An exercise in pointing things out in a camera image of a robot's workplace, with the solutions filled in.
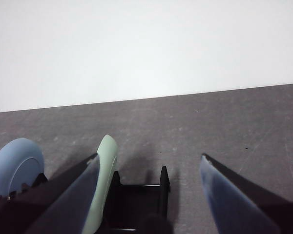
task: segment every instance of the light green object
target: light green object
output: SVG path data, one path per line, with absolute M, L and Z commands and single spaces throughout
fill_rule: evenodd
M 101 225 L 105 200 L 114 173 L 117 149 L 116 141 L 105 135 L 97 150 L 100 159 L 99 177 L 82 234 L 94 234 Z

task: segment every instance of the table surface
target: table surface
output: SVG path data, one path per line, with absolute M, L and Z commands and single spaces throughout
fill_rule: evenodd
M 176 234 L 217 233 L 201 153 L 293 201 L 293 84 L 0 113 L 0 149 L 37 142 L 48 178 L 96 152 L 105 134 L 118 142 L 122 183 L 158 183 L 167 166 Z

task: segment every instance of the black plastic part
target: black plastic part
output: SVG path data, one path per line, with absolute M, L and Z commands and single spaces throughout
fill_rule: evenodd
M 105 203 L 104 221 L 96 233 L 155 233 L 154 228 L 146 232 L 147 223 L 163 227 L 160 233 L 172 233 L 166 221 L 169 191 L 166 167 L 162 167 L 160 183 L 153 185 L 123 185 L 115 171 Z
M 26 183 L 21 184 L 21 192 L 22 192 L 22 194 L 26 193 L 30 188 L 31 187 Z
M 10 199 L 15 198 L 16 197 L 16 191 L 10 192 L 9 196 L 10 196 Z
M 38 185 L 40 185 L 40 184 L 44 184 L 44 183 L 46 183 L 46 182 L 48 182 L 47 177 L 45 177 L 44 173 L 40 173 L 40 174 L 37 176 L 37 178 L 35 179 L 35 181 L 34 181 L 32 187 L 35 188 L 35 187 L 37 187 Z

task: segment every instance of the white wall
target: white wall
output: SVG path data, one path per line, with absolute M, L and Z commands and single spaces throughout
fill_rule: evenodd
M 0 112 L 293 83 L 293 0 L 0 0 Z

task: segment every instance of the blue rounded object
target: blue rounded object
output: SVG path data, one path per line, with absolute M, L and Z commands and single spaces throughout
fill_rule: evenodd
M 43 155 L 39 146 L 26 138 L 18 138 L 0 150 L 0 195 L 21 191 L 21 185 L 32 186 L 44 171 Z

